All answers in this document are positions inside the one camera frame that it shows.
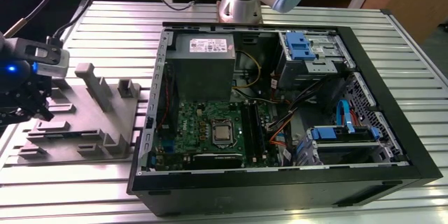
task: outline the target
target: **blue plastic latch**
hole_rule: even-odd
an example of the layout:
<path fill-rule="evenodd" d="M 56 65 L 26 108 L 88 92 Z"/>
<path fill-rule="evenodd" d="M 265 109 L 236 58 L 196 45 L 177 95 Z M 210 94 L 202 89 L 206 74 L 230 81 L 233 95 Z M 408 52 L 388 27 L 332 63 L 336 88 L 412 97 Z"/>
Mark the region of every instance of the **blue plastic latch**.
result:
<path fill-rule="evenodd" d="M 305 145 L 305 144 L 304 144 L 304 141 L 300 141 L 300 144 L 297 145 L 297 148 L 296 148 L 296 156 L 298 155 L 298 153 L 300 153 L 300 151 L 301 151 L 304 145 Z"/>
<path fill-rule="evenodd" d="M 302 33 L 286 33 L 285 36 L 292 60 L 314 60 L 316 55 L 309 48 L 309 41 Z"/>
<path fill-rule="evenodd" d="M 326 127 L 314 129 L 317 130 L 321 139 L 336 139 L 336 133 L 333 128 Z"/>
<path fill-rule="evenodd" d="M 372 131 L 372 135 L 373 135 L 374 140 L 377 140 L 381 136 L 378 129 L 376 127 L 370 127 L 370 131 Z"/>
<path fill-rule="evenodd" d="M 346 100 L 340 100 L 337 103 L 336 109 L 336 124 L 346 125 L 348 133 L 354 133 L 354 128 L 352 124 L 352 115 L 349 114 L 349 105 Z"/>
<path fill-rule="evenodd" d="M 318 139 L 318 132 L 316 131 L 316 129 L 310 130 L 310 136 L 313 136 L 313 140 Z"/>

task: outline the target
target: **metal chassis frame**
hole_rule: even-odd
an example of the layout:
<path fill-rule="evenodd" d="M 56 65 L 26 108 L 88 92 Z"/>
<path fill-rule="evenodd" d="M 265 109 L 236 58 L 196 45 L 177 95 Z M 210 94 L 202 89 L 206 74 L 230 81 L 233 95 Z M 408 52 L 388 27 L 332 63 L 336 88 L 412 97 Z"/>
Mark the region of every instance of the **metal chassis frame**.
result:
<path fill-rule="evenodd" d="M 289 185 L 304 183 L 337 183 L 337 182 L 356 182 L 356 181 L 378 181 L 382 185 L 394 185 L 390 189 L 372 195 L 362 201 L 350 205 L 364 205 L 365 203 L 376 200 L 384 195 L 402 189 L 408 186 L 420 186 L 441 177 L 441 173 L 432 161 L 432 158 L 424 148 L 424 145 L 412 129 L 398 104 L 386 88 L 386 85 L 380 77 L 380 74 L 369 60 L 366 53 L 360 45 L 360 42 L 349 27 L 337 26 L 294 26 L 294 25 L 257 25 L 248 26 L 244 24 L 217 24 L 217 23 L 162 23 L 165 27 L 164 32 L 172 32 L 178 28 L 189 33 L 201 32 L 226 32 L 246 31 L 261 32 L 272 30 L 294 30 L 294 29 L 333 29 L 337 31 L 353 61 L 357 65 L 360 74 L 364 78 L 366 86 L 373 94 L 376 102 L 380 104 L 380 111 L 382 112 L 392 131 L 400 141 L 401 147 L 409 157 L 410 166 L 393 166 L 393 167 L 374 167 L 374 168 L 357 168 L 357 169 L 313 169 L 300 170 L 289 169 L 278 172 L 258 172 L 258 173 L 228 173 L 228 174 L 170 174 L 170 175 L 152 175 L 144 176 L 137 173 L 137 158 L 140 156 L 140 147 L 149 144 L 149 137 L 146 131 L 149 127 L 144 128 L 142 137 L 136 143 L 134 156 L 132 161 L 130 178 L 128 183 L 128 192 L 136 193 L 141 196 L 141 191 L 158 191 L 166 192 L 169 190 L 186 189 L 186 188 L 224 188 L 224 187 L 246 187 L 246 186 L 266 186 L 266 185 Z M 161 38 L 154 77 L 162 71 L 162 58 L 166 46 L 166 39 Z M 149 106 L 148 106 L 148 119 L 154 118 L 154 104 L 150 103 L 152 99 L 157 99 L 157 89 L 150 89 Z"/>

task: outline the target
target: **white label sticker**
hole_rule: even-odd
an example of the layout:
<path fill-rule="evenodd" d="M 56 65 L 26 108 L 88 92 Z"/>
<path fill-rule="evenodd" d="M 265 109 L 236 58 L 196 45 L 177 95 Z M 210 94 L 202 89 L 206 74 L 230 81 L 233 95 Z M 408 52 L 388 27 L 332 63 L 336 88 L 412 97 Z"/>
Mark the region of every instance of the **white label sticker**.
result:
<path fill-rule="evenodd" d="M 189 52 L 226 52 L 225 39 L 192 39 Z"/>
<path fill-rule="evenodd" d="M 277 88 L 277 80 L 270 79 L 270 88 L 276 89 Z"/>
<path fill-rule="evenodd" d="M 282 151 L 282 156 L 288 159 L 288 161 L 290 161 L 290 153 L 286 151 L 286 149 Z"/>

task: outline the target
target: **cpu socket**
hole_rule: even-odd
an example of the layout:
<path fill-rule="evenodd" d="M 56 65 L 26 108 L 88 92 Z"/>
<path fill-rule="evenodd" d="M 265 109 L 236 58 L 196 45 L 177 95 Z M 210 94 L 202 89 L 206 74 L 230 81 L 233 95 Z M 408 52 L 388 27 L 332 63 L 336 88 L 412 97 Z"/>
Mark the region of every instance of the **cpu socket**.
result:
<path fill-rule="evenodd" d="M 212 119 L 212 143 L 220 148 L 233 143 L 233 126 L 228 119 Z"/>

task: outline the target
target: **floor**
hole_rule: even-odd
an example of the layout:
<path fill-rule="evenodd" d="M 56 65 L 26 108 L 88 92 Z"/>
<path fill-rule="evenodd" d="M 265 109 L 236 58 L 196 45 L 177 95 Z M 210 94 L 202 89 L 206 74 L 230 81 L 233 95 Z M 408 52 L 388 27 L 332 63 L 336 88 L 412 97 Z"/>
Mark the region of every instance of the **floor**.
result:
<path fill-rule="evenodd" d="M 448 77 L 448 33 L 442 27 L 437 27 L 420 47 L 445 77 Z"/>

